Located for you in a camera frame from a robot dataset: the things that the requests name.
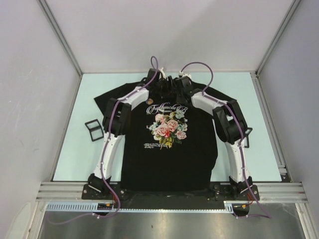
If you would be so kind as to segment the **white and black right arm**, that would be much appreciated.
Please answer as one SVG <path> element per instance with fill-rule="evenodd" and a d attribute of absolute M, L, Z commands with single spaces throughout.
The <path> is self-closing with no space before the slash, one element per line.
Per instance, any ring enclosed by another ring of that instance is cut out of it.
<path fill-rule="evenodd" d="M 252 177 L 244 153 L 248 125 L 236 99 L 211 87 L 199 87 L 189 74 L 180 73 L 174 79 L 178 95 L 191 106 L 212 115 L 215 132 L 225 143 L 230 165 L 230 195 L 241 200 L 246 195 L 256 198 Z"/>

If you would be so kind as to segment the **black floral print t-shirt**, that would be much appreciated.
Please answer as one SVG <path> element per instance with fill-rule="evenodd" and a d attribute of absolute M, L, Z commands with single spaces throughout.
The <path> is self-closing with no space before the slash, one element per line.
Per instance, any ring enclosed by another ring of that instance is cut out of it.
<path fill-rule="evenodd" d="M 212 115 L 176 101 L 173 78 L 168 96 L 150 95 L 131 111 L 121 187 L 144 192 L 187 192 L 209 187 L 218 156 Z"/>

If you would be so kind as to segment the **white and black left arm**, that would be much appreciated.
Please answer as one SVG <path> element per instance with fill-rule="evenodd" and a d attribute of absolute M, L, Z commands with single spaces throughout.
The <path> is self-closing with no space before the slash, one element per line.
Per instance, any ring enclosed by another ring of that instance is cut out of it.
<path fill-rule="evenodd" d="M 94 98 L 103 113 L 104 143 L 98 165 L 83 189 L 83 199 L 109 199 L 112 168 L 120 141 L 129 131 L 131 111 L 149 99 L 151 90 L 164 79 L 163 70 L 149 69 L 140 82 L 125 83 Z"/>

